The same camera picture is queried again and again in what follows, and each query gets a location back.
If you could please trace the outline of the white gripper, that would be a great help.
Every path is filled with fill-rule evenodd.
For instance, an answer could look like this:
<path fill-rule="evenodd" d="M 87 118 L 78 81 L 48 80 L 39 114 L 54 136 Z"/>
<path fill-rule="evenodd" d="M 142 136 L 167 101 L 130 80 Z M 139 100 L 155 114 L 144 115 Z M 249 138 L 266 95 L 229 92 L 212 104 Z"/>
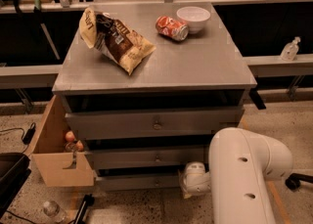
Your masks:
<path fill-rule="evenodd" d="M 184 200 L 210 192 L 210 174 L 202 162 L 187 163 L 183 170 L 178 170 L 178 175 Z"/>

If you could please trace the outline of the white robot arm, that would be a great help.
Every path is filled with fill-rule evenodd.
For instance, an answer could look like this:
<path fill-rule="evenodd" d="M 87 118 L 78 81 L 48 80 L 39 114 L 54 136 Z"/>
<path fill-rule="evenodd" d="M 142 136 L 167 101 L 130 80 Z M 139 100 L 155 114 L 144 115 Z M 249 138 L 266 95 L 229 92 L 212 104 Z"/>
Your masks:
<path fill-rule="evenodd" d="M 186 198 L 211 193 L 214 224 L 276 224 L 265 182 L 289 177 L 292 167 L 284 143 L 229 127 L 213 136 L 208 164 L 187 163 L 179 183 Z"/>

